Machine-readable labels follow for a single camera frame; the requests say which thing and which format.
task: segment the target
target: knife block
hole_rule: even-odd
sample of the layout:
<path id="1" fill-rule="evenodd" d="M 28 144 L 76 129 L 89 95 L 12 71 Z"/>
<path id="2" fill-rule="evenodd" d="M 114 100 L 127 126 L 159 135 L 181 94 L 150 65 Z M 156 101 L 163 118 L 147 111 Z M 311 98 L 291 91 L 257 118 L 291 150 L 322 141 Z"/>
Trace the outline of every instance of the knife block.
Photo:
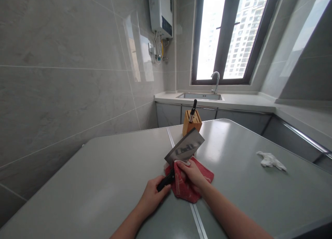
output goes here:
<path id="1" fill-rule="evenodd" d="M 183 129 L 182 129 L 182 135 L 185 136 L 190 130 L 193 128 L 196 128 L 196 130 L 199 132 L 202 126 L 202 120 L 197 110 L 195 110 L 193 122 L 189 122 L 189 116 L 190 116 L 191 110 L 186 110 L 184 113 L 184 121 L 183 121 Z"/>

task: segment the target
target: gray countertop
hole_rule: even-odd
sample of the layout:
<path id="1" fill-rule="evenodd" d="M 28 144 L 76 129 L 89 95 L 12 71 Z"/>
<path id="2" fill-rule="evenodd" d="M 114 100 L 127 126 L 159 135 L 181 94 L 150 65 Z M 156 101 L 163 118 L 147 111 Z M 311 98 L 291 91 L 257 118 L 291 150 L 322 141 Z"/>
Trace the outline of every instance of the gray countertop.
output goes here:
<path id="1" fill-rule="evenodd" d="M 2 227 L 0 238 L 109 238 L 163 174 L 181 126 L 98 137 L 82 147 Z M 216 186 L 273 236 L 332 216 L 332 175 L 229 120 L 207 121 L 197 159 Z M 288 169 L 263 168 L 257 151 Z M 192 205 L 171 193 L 138 238 L 200 238 Z M 208 238 L 226 237 L 203 200 L 195 205 Z"/>

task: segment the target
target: stainless steel sink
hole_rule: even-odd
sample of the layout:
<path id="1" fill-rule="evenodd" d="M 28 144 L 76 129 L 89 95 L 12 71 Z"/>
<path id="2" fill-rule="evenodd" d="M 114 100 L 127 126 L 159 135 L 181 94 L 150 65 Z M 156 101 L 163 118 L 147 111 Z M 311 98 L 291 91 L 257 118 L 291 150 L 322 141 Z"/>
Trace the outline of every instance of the stainless steel sink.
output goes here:
<path id="1" fill-rule="evenodd" d="M 176 98 L 224 101 L 223 97 L 220 94 L 183 93 L 183 94 L 177 96 Z"/>

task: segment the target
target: crumpled paper towel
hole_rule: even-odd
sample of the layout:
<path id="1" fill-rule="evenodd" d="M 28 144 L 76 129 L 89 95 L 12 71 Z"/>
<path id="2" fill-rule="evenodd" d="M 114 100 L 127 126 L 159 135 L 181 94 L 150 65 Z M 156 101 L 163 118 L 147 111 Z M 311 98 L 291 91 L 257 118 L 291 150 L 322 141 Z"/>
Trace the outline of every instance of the crumpled paper towel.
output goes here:
<path id="1" fill-rule="evenodd" d="M 275 166 L 276 168 L 278 168 L 281 171 L 287 170 L 286 167 L 279 160 L 277 160 L 277 158 L 273 154 L 264 153 L 262 151 L 258 151 L 256 154 L 263 156 L 263 160 L 260 163 L 263 167 L 266 167 L 266 166 L 274 167 Z"/>

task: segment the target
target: cabinet door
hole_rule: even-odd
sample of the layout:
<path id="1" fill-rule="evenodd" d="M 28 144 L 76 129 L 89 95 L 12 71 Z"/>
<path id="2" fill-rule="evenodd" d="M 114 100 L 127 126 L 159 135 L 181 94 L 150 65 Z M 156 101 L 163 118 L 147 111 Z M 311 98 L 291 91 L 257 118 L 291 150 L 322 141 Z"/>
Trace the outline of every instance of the cabinet door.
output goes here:
<path id="1" fill-rule="evenodd" d="M 156 103 L 158 127 L 180 125 L 181 106 Z"/>
<path id="2" fill-rule="evenodd" d="M 275 117 L 272 117 L 262 136 L 310 162 L 322 154 Z"/>
<path id="3" fill-rule="evenodd" d="M 183 124 L 184 114 L 185 114 L 186 110 L 191 110 L 191 107 L 182 106 L 181 124 Z M 200 117 L 201 117 L 202 121 L 214 120 L 215 119 L 215 113 L 217 112 L 216 110 L 213 110 L 213 109 L 204 109 L 204 108 L 196 108 L 196 110 L 200 114 Z"/>
<path id="4" fill-rule="evenodd" d="M 260 135 L 269 122 L 270 115 L 218 110 L 216 118 L 229 119 Z"/>
<path id="5" fill-rule="evenodd" d="M 316 165 L 332 174 L 332 154 L 324 155 L 317 161 Z"/>

